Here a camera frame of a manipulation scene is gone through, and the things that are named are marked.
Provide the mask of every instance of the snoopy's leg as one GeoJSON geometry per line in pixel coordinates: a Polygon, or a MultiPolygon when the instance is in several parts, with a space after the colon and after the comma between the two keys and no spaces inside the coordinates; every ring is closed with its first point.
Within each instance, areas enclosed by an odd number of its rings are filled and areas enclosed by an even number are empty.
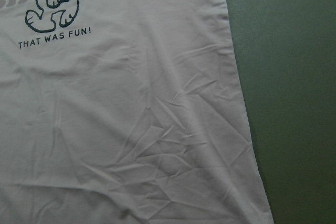
{"type": "Polygon", "coordinates": [[[26,24],[38,33],[49,33],[56,29],[56,23],[51,19],[52,13],[37,13],[34,10],[26,12],[26,24]]]}
{"type": "Polygon", "coordinates": [[[76,18],[78,13],[79,1],[78,0],[66,0],[60,6],[63,11],[59,21],[60,27],[69,26],[76,18]]]}

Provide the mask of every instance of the white fabric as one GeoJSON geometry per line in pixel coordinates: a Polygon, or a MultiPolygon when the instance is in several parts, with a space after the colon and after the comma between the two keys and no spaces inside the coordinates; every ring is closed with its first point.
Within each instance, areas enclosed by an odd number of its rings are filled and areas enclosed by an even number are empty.
{"type": "Polygon", "coordinates": [[[0,0],[0,19],[0,223],[273,223],[226,0],[0,0]]]}

